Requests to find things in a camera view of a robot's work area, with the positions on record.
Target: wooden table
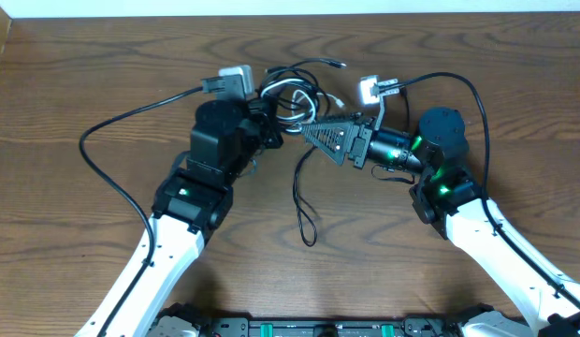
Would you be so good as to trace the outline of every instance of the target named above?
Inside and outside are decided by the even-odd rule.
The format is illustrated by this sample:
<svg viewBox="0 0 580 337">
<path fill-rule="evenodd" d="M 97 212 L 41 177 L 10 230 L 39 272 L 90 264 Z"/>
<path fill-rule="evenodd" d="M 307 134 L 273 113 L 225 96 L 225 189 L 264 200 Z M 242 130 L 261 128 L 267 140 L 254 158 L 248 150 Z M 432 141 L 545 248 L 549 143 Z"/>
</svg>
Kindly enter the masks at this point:
<svg viewBox="0 0 580 337">
<path fill-rule="evenodd" d="M 580 281 L 580 14 L 368 15 L 15 21 L 0 68 L 0 335 L 71 335 L 136 247 L 142 224 L 82 161 L 83 130 L 197 86 L 223 66 L 312 66 L 351 110 L 361 76 L 453 71 L 475 83 L 492 136 L 490 196 L 548 258 Z M 188 148 L 194 95 L 107 127 L 88 143 L 99 167 L 150 209 Z M 459 82 L 410 89 L 413 119 L 459 109 L 471 164 L 483 137 Z M 388 100 L 385 123 L 404 123 Z M 417 219 L 403 184 L 318 153 L 302 190 L 321 216 L 303 245 L 292 172 L 307 149 L 285 138 L 235 184 L 235 204 L 167 304 L 253 316 L 390 317 L 454 313 L 480 301 L 518 311 L 468 256 Z"/>
</svg>

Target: white wall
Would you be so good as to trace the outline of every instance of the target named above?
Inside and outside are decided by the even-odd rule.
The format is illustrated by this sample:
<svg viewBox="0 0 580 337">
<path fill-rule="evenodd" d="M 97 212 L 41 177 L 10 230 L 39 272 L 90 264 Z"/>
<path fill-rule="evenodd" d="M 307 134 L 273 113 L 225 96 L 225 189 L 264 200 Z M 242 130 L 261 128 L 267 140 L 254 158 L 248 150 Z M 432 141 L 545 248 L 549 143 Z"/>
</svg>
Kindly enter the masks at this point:
<svg viewBox="0 0 580 337">
<path fill-rule="evenodd" d="M 0 0 L 12 18 L 580 11 L 580 0 Z"/>
</svg>

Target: green tape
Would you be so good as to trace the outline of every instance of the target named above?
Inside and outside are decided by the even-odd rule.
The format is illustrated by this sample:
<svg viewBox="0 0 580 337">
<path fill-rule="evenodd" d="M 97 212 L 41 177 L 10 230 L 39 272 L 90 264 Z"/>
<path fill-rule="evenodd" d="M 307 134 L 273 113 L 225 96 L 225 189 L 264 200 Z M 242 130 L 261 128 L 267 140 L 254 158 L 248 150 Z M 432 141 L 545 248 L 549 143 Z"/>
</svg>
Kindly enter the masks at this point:
<svg viewBox="0 0 580 337">
<path fill-rule="evenodd" d="M 261 324 L 261 337 L 273 337 L 273 324 Z"/>
<path fill-rule="evenodd" d="M 394 326 L 382 325 L 382 337 L 394 337 Z"/>
</svg>

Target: wood grain surface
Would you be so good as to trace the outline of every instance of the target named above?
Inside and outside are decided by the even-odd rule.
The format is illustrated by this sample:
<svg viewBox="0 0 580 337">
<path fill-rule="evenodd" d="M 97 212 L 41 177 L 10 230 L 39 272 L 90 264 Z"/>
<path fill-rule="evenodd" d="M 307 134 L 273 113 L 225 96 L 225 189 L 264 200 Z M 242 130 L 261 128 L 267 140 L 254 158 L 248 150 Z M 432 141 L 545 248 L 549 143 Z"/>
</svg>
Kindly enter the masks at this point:
<svg viewBox="0 0 580 337">
<path fill-rule="evenodd" d="M 580 14 L 368 15 L 15 21 L 0 68 L 0 335 L 72 335 L 94 312 L 143 230 L 133 210 L 86 167 L 91 125 L 197 86 L 218 68 L 304 57 L 324 88 L 361 110 L 361 76 L 468 77 L 486 104 L 490 196 L 548 258 L 580 281 Z M 471 164 L 483 137 L 457 81 L 410 91 L 413 119 L 459 109 Z M 195 95 L 97 132 L 99 167 L 150 209 L 173 157 L 188 148 Z M 403 103 L 385 123 L 400 127 Z M 297 230 L 292 172 L 307 149 L 285 138 L 235 184 L 235 204 L 167 304 L 253 316 L 390 317 L 458 312 L 480 301 L 516 308 L 467 255 L 421 224 L 408 186 L 381 183 L 323 154 L 303 172 L 320 239 Z"/>
</svg>

